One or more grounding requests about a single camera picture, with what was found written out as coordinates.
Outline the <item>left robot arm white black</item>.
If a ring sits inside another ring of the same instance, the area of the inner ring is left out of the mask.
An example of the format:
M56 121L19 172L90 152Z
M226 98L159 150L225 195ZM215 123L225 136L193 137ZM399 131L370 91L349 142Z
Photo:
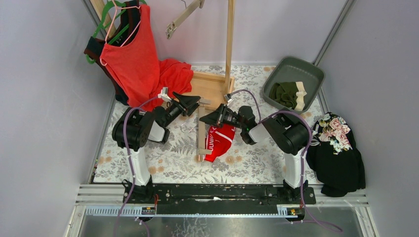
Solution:
M164 144L170 131L167 126L179 115L191 116L199 107L200 96L173 93L169 97L167 88L139 107L129 107L114 125L112 138L118 147L126 148L127 163L131 178L123 184L129 192L149 194L152 185L148 171L144 147L148 141Z

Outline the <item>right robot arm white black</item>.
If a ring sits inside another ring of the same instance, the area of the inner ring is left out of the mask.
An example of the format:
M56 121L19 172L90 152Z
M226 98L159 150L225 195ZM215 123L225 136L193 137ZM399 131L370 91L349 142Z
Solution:
M304 119L287 109L255 121L251 107L241 106L237 112L221 104L215 111L201 117L199 121L217 127L230 125L241 129L241 138L248 145L254 145L271 138L284 152L287 173L284 178L286 194L292 198L302 195L307 188L304 178L305 153L311 139L311 130Z

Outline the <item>red underwear with white lettering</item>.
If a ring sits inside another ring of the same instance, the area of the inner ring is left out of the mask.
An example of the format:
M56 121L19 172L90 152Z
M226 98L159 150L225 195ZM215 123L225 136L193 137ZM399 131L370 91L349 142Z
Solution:
M204 160L214 162L216 158L224 155L231 147L236 128L225 124L223 127L210 126L206 137L206 149L211 153L205 155Z

